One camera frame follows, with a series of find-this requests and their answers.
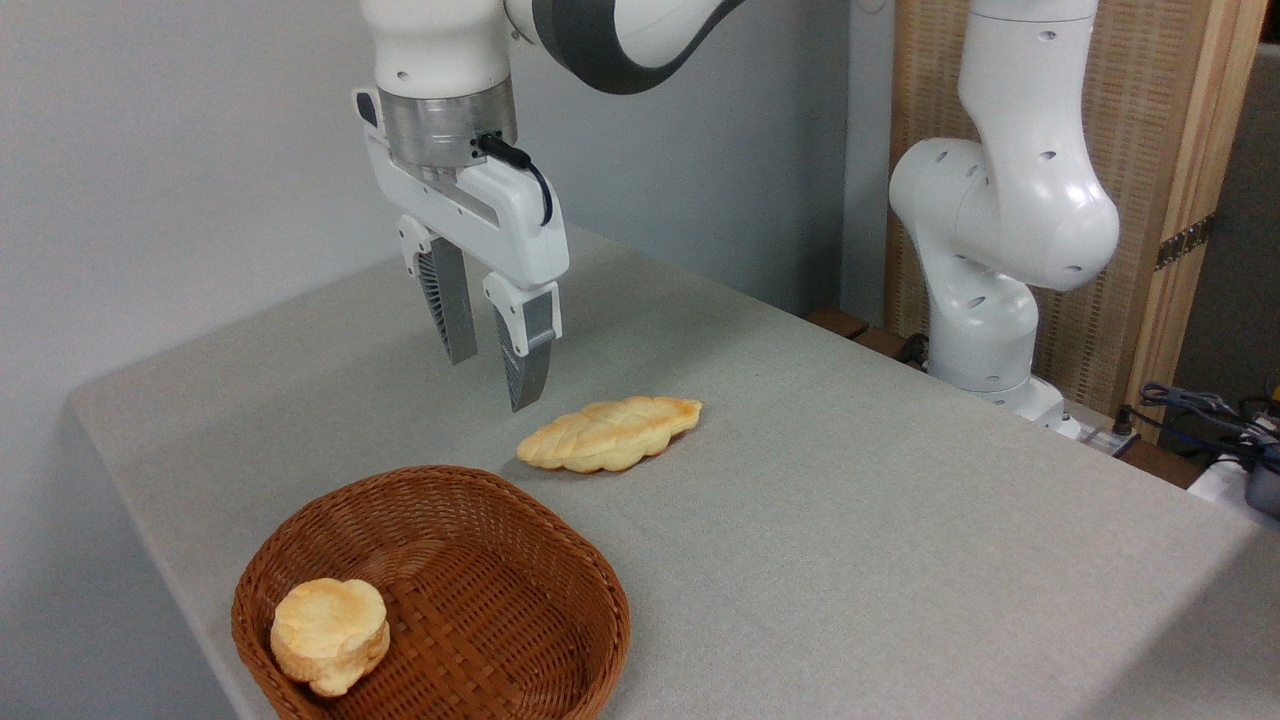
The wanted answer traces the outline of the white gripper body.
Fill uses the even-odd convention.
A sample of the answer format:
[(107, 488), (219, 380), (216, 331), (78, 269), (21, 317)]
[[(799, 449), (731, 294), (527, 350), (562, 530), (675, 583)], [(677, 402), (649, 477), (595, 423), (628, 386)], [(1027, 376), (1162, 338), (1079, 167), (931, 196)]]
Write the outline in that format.
[(404, 214), (521, 290), (568, 270), (561, 201), (549, 181), (495, 158), (461, 168), (452, 179), (410, 170), (392, 155), (375, 90), (352, 96), (378, 186)]

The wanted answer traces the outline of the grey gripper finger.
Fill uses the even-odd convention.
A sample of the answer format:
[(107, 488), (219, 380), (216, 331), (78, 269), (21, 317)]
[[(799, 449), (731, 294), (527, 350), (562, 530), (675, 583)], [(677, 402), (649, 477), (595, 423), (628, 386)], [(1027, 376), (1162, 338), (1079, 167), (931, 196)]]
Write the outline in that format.
[(494, 307), (509, 406), (517, 413), (541, 397), (553, 345), (563, 336), (559, 286), (521, 290), (493, 272), (483, 288)]
[(447, 238), (404, 214), (397, 231), (407, 272), (420, 283), (448, 359), (460, 364), (477, 354), (465, 255)]

